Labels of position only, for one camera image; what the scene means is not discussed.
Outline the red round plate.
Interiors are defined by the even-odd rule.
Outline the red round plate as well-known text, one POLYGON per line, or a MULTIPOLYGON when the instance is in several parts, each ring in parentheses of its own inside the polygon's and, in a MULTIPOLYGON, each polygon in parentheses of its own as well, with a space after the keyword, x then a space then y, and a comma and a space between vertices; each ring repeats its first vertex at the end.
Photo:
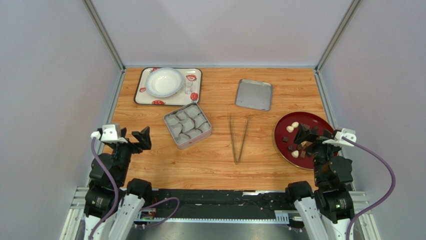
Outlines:
POLYGON ((318 134, 322 134, 323 130, 329 130, 330 132, 333 132, 334 129, 326 120, 322 119, 321 117, 302 111, 288 113, 276 123, 273 137, 275 146, 280 155, 289 163, 298 168, 312 170, 314 168, 313 157, 308 157, 308 152, 305 151, 305 148, 307 148, 311 143, 304 141, 301 144, 295 144, 293 141, 298 131, 297 128, 295 128, 293 132, 288 132, 286 129, 287 126, 291 126, 293 122, 299 122, 299 124, 308 125, 310 128, 317 127, 318 134), (288 143, 282 142, 283 137, 289 138, 288 143), (298 158, 294 158, 292 156, 293 151, 299 151, 298 158))

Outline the white chocolate piece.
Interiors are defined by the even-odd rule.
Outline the white chocolate piece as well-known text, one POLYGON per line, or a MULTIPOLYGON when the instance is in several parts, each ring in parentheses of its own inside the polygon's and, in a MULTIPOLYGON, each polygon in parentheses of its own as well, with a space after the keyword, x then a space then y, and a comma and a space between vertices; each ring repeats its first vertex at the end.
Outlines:
POLYGON ((295 150, 295 151, 293 151, 293 152, 291 153, 291 155, 292 155, 294 158, 298 158, 298 157, 299 157, 299 155, 300 155, 300 152, 299 152, 298 150, 295 150))

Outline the square chocolate tin box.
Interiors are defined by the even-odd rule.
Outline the square chocolate tin box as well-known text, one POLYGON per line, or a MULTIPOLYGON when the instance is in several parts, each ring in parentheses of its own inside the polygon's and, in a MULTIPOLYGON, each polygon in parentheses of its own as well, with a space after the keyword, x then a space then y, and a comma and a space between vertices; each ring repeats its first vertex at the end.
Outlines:
POLYGON ((212 124, 195 102, 167 113, 163 121, 179 150, 184 150, 212 134, 212 124))

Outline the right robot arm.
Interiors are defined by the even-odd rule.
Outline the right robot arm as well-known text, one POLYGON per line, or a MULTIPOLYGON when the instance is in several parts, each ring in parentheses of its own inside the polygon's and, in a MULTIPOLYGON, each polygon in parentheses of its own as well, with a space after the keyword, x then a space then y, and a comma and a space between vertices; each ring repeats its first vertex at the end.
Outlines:
POLYGON ((348 184, 353 182, 352 160, 338 156, 342 147, 352 147, 357 141, 356 132, 342 128, 334 132, 309 128, 300 123, 294 138, 295 144, 309 143, 305 151, 313 161, 314 183, 312 190, 306 181, 290 183, 285 189, 289 200, 299 213, 311 240, 352 240, 350 226, 355 216, 354 202, 348 184))

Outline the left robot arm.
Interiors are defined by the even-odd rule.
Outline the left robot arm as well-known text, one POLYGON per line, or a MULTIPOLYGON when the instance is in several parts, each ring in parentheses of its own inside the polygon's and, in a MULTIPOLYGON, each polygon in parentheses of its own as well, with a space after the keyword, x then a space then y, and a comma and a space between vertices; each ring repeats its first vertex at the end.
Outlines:
POLYGON ((83 212, 86 240, 126 239, 137 214, 151 201, 150 182, 138 178, 125 182, 132 155, 152 148, 150 127, 131 133, 136 142, 126 133, 126 128, 112 123, 90 135, 94 159, 83 212))

